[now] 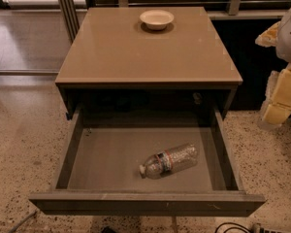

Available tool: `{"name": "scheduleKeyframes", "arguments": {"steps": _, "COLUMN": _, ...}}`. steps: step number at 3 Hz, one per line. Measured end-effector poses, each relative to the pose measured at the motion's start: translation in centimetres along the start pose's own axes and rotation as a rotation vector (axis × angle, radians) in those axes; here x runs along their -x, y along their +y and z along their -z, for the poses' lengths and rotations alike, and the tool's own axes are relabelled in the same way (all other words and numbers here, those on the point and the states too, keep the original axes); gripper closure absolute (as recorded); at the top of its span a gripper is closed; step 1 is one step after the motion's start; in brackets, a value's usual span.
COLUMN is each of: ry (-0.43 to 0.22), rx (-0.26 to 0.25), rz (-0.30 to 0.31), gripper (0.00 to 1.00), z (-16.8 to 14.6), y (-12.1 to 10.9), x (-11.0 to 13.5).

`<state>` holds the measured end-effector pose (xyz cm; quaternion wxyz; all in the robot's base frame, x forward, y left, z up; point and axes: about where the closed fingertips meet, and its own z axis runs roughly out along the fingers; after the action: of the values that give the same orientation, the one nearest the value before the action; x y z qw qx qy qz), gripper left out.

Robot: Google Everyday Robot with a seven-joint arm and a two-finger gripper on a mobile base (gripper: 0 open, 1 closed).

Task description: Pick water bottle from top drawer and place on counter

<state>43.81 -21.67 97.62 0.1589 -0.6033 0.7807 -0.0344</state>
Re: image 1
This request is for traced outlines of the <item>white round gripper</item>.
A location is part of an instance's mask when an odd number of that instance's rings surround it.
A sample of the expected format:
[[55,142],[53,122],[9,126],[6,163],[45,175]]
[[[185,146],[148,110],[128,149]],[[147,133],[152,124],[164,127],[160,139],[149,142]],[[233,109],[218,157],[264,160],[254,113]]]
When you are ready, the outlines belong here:
[[[280,22],[260,34],[255,44],[264,48],[276,46],[276,55],[291,63],[291,8]],[[281,125],[291,115],[291,64],[280,72],[271,72],[265,95],[266,100],[261,108],[262,120]]]

